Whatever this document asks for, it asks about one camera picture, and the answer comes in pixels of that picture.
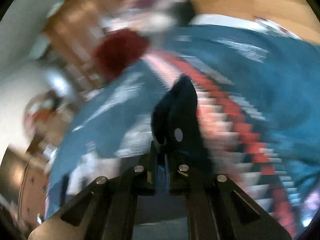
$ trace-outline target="red object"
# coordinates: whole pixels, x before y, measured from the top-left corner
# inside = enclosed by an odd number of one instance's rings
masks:
[[[117,78],[129,65],[136,62],[148,47],[149,42],[129,29],[110,34],[100,44],[93,60],[109,81]]]
[[[274,175],[275,168],[272,165],[262,166],[261,167],[261,174],[262,175]]]
[[[157,0],[136,0],[132,8],[151,8]]]
[[[291,205],[289,201],[281,201],[275,203],[275,217],[284,217],[288,213],[290,213]]]
[[[238,112],[234,112],[234,113],[226,113],[225,114],[228,115],[228,121],[229,122],[244,122],[245,120],[245,116],[243,114],[240,114]]]
[[[233,101],[229,98],[217,98],[216,100],[217,105],[222,105],[222,106],[229,106],[233,105]]]
[[[285,227],[285,229],[289,232],[290,236],[294,238],[296,236],[296,229],[294,223]]]
[[[223,91],[211,91],[210,96],[213,98],[225,98],[228,94]]]
[[[246,145],[245,152],[249,154],[259,154],[261,153],[262,148],[266,148],[266,143],[254,142]]]
[[[185,75],[188,75],[189,77],[192,78],[192,76],[197,75],[197,72],[191,69],[183,70]]]
[[[294,223],[292,213],[288,213],[286,216],[279,219],[279,224],[283,227],[291,225]]]
[[[170,62],[172,63],[176,63],[177,64],[177,67],[184,71],[184,70],[194,70],[194,68],[187,62],[184,62],[182,60],[170,60]]]
[[[212,85],[212,82],[206,78],[201,78],[199,81],[198,81],[199,85],[205,89],[205,87],[207,86],[210,86]]]
[[[239,141],[242,143],[253,143],[259,140],[260,134],[259,133],[241,133],[239,136]]]
[[[253,156],[253,162],[254,163],[268,163],[269,158],[265,156],[264,154],[255,154]]]
[[[238,133],[249,133],[251,131],[252,124],[249,123],[234,123],[233,131]]]
[[[210,92],[210,91],[218,91],[220,89],[220,87],[213,85],[213,84],[210,84],[210,85],[206,85],[204,87],[204,89]]]
[[[241,107],[237,104],[232,104],[232,105],[225,105],[223,107],[223,112],[225,114],[227,113],[240,113],[241,112]]]
[[[276,202],[281,202],[281,201],[286,201],[287,194],[283,188],[277,188],[272,191],[272,197]]]

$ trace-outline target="white wall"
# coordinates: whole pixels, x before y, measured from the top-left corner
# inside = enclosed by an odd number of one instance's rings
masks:
[[[30,141],[22,128],[24,108],[35,95],[50,90],[37,62],[21,64],[12,75],[0,79],[0,162],[9,144],[27,150]]]
[[[46,23],[52,6],[61,0],[14,0],[0,22],[0,72],[27,56]]]

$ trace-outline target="wooden floor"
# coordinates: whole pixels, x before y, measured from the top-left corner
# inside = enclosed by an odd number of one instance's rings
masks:
[[[197,14],[222,14],[254,21],[262,17],[300,38],[320,43],[320,23],[306,0],[192,0]]]

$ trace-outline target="ceiling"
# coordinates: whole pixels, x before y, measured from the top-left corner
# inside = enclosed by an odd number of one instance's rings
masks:
[[[28,55],[48,12],[58,1],[13,1],[0,22],[0,78],[12,73]]]

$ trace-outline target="metal screw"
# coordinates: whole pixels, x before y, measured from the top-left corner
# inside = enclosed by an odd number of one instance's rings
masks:
[[[182,131],[181,131],[180,128],[177,128],[176,130],[174,130],[174,137],[176,138],[176,140],[177,140],[178,142],[181,142],[181,141],[182,141],[182,139],[183,139],[183,133],[182,133]]]
[[[105,184],[105,182],[107,181],[106,177],[100,176],[96,178],[96,183],[97,184]]]
[[[137,165],[137,166],[135,166],[134,171],[135,172],[143,172],[144,171],[144,167],[141,166],[141,165]]]
[[[220,182],[226,182],[227,181],[227,177],[225,175],[218,175],[217,179]]]
[[[179,166],[179,171],[188,171],[189,170],[189,166],[182,164]]]

